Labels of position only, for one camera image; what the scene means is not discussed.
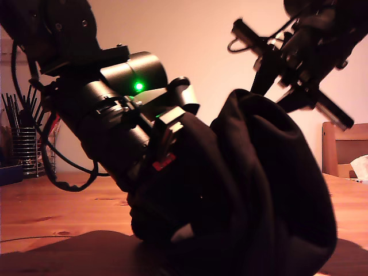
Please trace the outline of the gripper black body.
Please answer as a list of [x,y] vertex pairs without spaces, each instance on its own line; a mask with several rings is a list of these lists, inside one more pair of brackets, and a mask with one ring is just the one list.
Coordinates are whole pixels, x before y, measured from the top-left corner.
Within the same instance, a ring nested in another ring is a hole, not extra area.
[[[182,168],[180,151],[174,145],[175,124],[185,111],[176,106],[150,122],[141,113],[91,112],[80,121],[76,136],[87,156],[100,163],[124,192],[143,186],[167,186]],[[160,172],[154,161],[174,154],[176,160]]]

